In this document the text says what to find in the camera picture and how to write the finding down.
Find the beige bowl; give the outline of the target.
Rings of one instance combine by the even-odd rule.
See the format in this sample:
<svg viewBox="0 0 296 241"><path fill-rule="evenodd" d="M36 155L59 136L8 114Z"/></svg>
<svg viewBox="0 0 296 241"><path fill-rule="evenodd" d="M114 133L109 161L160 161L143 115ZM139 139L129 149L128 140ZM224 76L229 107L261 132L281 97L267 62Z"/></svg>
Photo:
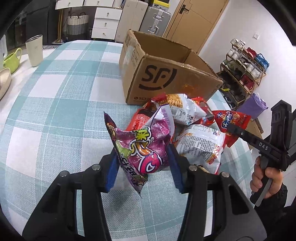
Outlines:
<svg viewBox="0 0 296 241"><path fill-rule="evenodd" d="M11 71L9 68L5 68L0 72L0 75L1 75L0 99L2 99L11 84Z"/></svg>

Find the white orange snack bag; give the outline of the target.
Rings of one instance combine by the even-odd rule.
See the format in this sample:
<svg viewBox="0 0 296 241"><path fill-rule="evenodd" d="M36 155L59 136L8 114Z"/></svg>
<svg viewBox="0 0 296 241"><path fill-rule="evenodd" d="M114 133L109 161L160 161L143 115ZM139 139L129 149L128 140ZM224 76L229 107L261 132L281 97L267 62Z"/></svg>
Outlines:
<svg viewBox="0 0 296 241"><path fill-rule="evenodd" d="M209 173L217 174L225 134L204 125L186 126L175 137L174 145L179 155L186 157L190 164L202 166Z"/></svg>

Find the cream tumbler cup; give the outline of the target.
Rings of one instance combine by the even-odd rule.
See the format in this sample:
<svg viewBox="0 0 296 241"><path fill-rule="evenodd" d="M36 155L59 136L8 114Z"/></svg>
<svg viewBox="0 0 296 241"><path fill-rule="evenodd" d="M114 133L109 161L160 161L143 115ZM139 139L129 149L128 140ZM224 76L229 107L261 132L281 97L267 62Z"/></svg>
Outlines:
<svg viewBox="0 0 296 241"><path fill-rule="evenodd" d="M36 35L26 41L26 49L32 67L43 61L43 35Z"/></svg>

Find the green mug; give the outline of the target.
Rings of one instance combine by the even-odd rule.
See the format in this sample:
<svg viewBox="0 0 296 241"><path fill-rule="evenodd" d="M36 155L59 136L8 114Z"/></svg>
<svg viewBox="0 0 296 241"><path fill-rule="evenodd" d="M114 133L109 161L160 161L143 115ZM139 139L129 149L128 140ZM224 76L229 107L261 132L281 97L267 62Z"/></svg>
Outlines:
<svg viewBox="0 0 296 241"><path fill-rule="evenodd" d="M11 74L17 71L20 66L20 60L22 56L22 49L18 48L14 53L9 54L4 58L3 68L10 69Z"/></svg>

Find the purple snack bag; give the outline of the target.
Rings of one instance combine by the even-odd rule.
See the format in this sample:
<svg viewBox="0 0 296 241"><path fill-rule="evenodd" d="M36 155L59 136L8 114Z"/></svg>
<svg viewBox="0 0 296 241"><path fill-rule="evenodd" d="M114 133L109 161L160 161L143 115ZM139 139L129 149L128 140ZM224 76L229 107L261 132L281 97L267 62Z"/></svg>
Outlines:
<svg viewBox="0 0 296 241"><path fill-rule="evenodd" d="M138 130L119 129L107 113L104 113L104 121L121 168L132 187L140 194L148 175L169 165L166 148L175 132L170 105L160 106Z"/></svg>

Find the silver suitcase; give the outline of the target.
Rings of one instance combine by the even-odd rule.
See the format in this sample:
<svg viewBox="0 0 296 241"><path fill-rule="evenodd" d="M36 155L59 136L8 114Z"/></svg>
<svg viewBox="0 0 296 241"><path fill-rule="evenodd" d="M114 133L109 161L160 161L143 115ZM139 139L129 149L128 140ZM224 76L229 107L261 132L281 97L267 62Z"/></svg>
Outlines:
<svg viewBox="0 0 296 241"><path fill-rule="evenodd" d="M155 6L149 6L145 12L139 31L163 37L170 18L171 14L168 11Z"/></svg>

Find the white red noodle snack bag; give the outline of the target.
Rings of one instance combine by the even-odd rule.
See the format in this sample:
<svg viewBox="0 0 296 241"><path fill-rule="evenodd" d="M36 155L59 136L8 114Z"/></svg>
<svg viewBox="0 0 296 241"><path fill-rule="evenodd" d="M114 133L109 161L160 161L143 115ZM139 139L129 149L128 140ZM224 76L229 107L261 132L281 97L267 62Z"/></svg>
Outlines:
<svg viewBox="0 0 296 241"><path fill-rule="evenodd" d="M189 126L206 116L206 112L186 94L160 94L151 98L143 107L156 111L160 106L168 104L175 123Z"/></svg>

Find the red black snack pack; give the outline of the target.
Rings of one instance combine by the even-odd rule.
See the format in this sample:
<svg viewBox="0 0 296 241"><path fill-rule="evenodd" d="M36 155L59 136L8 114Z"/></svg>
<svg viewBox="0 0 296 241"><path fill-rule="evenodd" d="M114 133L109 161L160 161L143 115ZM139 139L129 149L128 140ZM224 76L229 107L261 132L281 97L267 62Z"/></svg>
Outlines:
<svg viewBox="0 0 296 241"><path fill-rule="evenodd" d="M133 115L130 124L127 126L126 131L135 131L141 129L147 121L152 117L153 112L148 109L140 108Z"/></svg>

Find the beige suitcase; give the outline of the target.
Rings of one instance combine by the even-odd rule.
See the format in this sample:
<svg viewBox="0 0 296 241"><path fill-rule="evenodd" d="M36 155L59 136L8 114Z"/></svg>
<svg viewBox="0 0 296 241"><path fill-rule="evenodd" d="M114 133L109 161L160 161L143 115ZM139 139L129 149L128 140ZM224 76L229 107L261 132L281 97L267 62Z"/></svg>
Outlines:
<svg viewBox="0 0 296 241"><path fill-rule="evenodd" d="M128 30L140 29L147 7L148 3L144 1L125 1L115 35L116 42L123 43Z"/></svg>

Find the wooden door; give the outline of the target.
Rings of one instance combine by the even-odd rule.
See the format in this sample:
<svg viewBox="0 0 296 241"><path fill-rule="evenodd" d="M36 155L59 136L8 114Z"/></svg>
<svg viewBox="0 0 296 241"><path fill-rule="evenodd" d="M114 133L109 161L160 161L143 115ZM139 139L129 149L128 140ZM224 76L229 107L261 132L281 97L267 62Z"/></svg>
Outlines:
<svg viewBox="0 0 296 241"><path fill-rule="evenodd" d="M198 54L228 3L228 0L179 1L163 37L182 44Z"/></svg>

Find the checkered teal tablecloth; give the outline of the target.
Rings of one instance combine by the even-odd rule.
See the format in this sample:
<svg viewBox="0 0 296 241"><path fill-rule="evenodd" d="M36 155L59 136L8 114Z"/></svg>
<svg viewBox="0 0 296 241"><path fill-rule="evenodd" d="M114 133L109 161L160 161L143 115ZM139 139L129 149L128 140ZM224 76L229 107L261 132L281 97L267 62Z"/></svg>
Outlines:
<svg viewBox="0 0 296 241"><path fill-rule="evenodd" d="M77 40L44 51L37 67L22 56L1 99L1 207L17 232L61 171L84 171L111 152L105 113L121 129L130 123L137 107L125 103L121 48ZM119 170L102 201L113 240L176 240L187 196L169 171L137 193Z"/></svg>

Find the brown cardboard box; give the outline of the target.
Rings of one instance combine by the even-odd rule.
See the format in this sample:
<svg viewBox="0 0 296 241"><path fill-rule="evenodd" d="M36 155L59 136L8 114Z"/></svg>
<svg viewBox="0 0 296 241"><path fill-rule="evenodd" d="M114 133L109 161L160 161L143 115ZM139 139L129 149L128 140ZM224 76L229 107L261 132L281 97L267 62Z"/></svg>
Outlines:
<svg viewBox="0 0 296 241"><path fill-rule="evenodd" d="M126 33L119 67L125 102L130 105L175 93L208 100L223 83L190 48L134 30Z"/></svg>

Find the shoe rack with shoes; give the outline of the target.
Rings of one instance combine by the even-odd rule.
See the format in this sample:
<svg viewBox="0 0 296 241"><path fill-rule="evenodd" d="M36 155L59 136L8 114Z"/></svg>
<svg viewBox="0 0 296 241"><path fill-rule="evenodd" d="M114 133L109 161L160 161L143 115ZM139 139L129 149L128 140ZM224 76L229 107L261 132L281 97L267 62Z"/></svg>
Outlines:
<svg viewBox="0 0 296 241"><path fill-rule="evenodd" d="M223 80L220 92L231 110L238 109L266 76L269 62L263 54L247 48L243 40L232 39L217 75Z"/></svg>

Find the white drawer cabinet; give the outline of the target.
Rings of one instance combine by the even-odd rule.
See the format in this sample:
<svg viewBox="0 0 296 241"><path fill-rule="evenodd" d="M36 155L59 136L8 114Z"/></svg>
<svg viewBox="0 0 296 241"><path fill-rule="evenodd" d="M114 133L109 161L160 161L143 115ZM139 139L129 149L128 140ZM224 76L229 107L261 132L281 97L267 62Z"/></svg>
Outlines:
<svg viewBox="0 0 296 241"><path fill-rule="evenodd" d="M56 1L55 9L95 9L91 37L114 41L122 14L121 5L122 1Z"/></svg>

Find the red snack packet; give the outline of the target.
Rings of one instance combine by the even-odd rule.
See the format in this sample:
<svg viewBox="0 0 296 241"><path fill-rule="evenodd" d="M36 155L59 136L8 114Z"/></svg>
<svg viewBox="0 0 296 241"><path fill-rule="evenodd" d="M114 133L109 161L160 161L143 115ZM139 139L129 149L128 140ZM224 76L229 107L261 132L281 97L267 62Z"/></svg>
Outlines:
<svg viewBox="0 0 296 241"><path fill-rule="evenodd" d="M210 118L203 117L197 121L198 124L204 126L210 126L213 123L218 125L221 132L225 133L225 140L223 147L231 147L237 140L238 137L227 131L227 126L231 123L239 126L242 129L246 129L251 116L232 110L213 110Z"/></svg>

